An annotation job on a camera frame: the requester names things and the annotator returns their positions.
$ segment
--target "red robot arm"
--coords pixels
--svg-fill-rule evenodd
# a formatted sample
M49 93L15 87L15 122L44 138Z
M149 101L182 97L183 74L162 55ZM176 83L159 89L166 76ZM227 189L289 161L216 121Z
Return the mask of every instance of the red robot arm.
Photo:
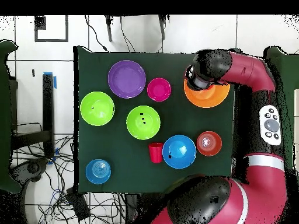
M287 191L276 84L267 65L245 54L203 50L196 53L185 77L193 90L202 90L211 83L252 88L250 145L244 158L248 184L224 177L199 177L183 183L151 224L276 223L286 204Z

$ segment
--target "dark green table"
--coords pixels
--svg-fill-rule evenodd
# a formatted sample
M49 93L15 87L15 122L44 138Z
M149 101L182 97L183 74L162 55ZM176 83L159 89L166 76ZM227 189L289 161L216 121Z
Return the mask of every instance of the dark green table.
M281 109L285 168L294 164L294 90L299 89L299 55L287 54L280 47L268 47L264 58L277 80L276 95Z
M113 99L116 109L112 120L101 127L87 124L78 113L79 192L162 192L176 180L190 174L230 175L234 87L216 107L194 106L183 90L183 74L193 57L194 54L88 52L78 47L79 104L88 93L102 91ZM144 68L147 83L135 98L119 98L109 88L109 69L120 60L133 60ZM148 97L146 88L157 77L165 78L172 87L170 97L160 103ZM126 127L128 113L139 105L153 107L161 118L159 132L145 141L132 137ZM215 131L221 136L222 149L217 155L205 157L197 151L194 163L182 170L173 169L165 162L151 163L148 151L151 142L165 142L179 134L196 142L204 131ZM86 178L86 165L94 159L107 160L111 165L111 177L103 185L94 185Z

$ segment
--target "red cup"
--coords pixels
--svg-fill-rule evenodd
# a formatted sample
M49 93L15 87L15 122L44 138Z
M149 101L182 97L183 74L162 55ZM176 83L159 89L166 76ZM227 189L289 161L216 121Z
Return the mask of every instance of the red cup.
M163 148L162 142L153 142L148 145L151 162L160 163L163 161L162 148Z
M201 133L196 142L197 149L205 156L216 155L221 147L221 137L213 131L205 131Z

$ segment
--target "blue bowl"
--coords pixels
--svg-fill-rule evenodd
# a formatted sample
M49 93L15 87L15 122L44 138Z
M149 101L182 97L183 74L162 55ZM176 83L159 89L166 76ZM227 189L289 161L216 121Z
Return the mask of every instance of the blue bowl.
M184 169L194 162L196 147L189 137L176 135L164 143L162 154L167 165L174 169Z
M92 160L86 167L87 179L96 185L105 183L111 175L111 168L105 160Z

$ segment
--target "pink bowl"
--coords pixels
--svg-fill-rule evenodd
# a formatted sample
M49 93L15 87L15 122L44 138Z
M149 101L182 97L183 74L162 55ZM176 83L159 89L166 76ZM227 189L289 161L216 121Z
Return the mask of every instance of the pink bowl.
M162 102L171 95L171 85L164 78L155 78L147 86L149 98Z

